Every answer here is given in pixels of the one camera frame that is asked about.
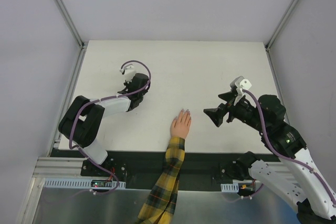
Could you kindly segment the yellow plaid sleeve forearm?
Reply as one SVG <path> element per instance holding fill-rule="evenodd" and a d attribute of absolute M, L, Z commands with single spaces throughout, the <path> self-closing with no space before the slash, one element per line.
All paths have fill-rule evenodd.
<path fill-rule="evenodd" d="M 171 223 L 175 213 L 185 139 L 173 137 L 167 146 L 161 175 L 148 194 L 136 223 Z"/>

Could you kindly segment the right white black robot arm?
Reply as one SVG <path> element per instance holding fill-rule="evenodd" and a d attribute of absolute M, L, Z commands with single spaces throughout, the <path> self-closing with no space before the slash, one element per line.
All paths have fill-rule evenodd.
<path fill-rule="evenodd" d="M 297 214 L 300 223 L 335 223 L 335 192 L 314 163 L 300 133 L 285 122 L 286 109 L 275 95 L 254 99 L 255 105 L 230 91 L 219 95 L 225 103 L 203 112 L 216 126 L 223 118 L 238 119 L 256 130 L 265 147 L 289 169 L 296 182 L 291 183 L 273 171 L 253 152 L 247 152 L 226 165 L 226 176 L 235 180 L 255 179 L 284 200 Z"/>

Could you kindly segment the mannequin hand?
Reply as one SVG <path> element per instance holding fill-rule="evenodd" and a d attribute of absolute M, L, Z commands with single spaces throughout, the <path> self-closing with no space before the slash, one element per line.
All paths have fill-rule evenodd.
<path fill-rule="evenodd" d="M 172 121 L 170 127 L 171 137 L 186 139 L 192 123 L 191 113 L 189 110 L 181 110 Z"/>

